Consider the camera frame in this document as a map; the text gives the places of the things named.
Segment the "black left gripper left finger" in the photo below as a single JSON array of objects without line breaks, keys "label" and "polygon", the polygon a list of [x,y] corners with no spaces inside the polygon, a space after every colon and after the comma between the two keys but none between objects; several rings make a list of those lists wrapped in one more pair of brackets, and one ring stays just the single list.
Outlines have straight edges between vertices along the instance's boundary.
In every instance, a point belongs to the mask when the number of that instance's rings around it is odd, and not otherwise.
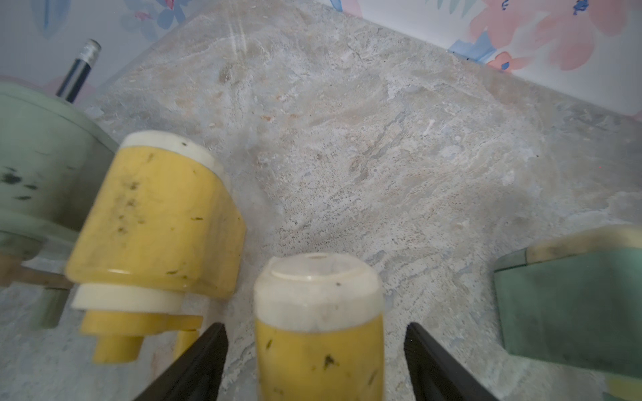
[{"label": "black left gripper left finger", "polygon": [[212,324],[135,401],[216,401],[228,345],[225,325]]}]

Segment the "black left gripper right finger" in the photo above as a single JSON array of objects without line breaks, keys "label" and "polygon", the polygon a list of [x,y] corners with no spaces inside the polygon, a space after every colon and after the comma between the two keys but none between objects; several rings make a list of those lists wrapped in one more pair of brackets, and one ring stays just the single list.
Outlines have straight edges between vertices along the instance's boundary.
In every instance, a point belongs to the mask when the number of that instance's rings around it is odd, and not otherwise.
[{"label": "black left gripper right finger", "polygon": [[498,401],[417,322],[406,328],[404,353],[416,400]]}]

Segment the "yellow pencil sharpener back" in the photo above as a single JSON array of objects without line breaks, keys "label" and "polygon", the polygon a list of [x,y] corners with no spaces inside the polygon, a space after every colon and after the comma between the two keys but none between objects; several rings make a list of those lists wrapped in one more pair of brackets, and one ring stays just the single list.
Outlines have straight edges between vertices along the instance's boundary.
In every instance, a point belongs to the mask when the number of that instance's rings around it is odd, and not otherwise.
[{"label": "yellow pencil sharpener back", "polygon": [[259,399],[384,399],[384,297],[373,267],[339,253],[273,257],[253,310]]}]

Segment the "yellow pencil sharpener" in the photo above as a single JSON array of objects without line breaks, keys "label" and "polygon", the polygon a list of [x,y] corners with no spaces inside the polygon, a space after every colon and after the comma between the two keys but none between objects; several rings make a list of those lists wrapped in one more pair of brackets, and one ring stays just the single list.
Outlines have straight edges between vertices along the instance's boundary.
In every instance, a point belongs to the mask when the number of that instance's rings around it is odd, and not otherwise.
[{"label": "yellow pencil sharpener", "polygon": [[231,192],[222,165],[186,137],[125,137],[65,267],[95,363],[133,362],[164,332],[181,355],[203,323],[182,314],[184,297],[232,297],[246,225]]},{"label": "yellow pencil sharpener", "polygon": [[259,399],[384,399],[384,297],[373,267],[339,253],[273,257],[253,310]]}]

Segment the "yellow pencil sharpener front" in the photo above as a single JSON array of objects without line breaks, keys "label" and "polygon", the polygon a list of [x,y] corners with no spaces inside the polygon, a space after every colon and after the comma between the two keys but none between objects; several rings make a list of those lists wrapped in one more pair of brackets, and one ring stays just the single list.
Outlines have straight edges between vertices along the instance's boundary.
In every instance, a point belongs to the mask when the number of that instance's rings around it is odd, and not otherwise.
[{"label": "yellow pencil sharpener front", "polygon": [[246,225],[231,192],[222,165],[186,137],[125,137],[65,267],[95,363],[133,362],[164,332],[181,355],[203,323],[182,314],[184,297],[232,297]]}]

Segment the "pale green pencil sharpener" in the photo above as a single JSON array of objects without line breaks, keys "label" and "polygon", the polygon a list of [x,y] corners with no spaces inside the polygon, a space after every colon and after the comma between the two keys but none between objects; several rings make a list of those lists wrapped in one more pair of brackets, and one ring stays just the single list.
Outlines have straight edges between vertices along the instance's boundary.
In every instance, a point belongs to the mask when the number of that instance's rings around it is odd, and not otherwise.
[{"label": "pale green pencil sharpener", "polygon": [[1,285],[43,288],[33,313],[40,329],[58,326],[74,285],[24,262],[50,242],[73,247],[118,149],[73,105],[100,50],[88,40],[53,96],[1,83]]}]

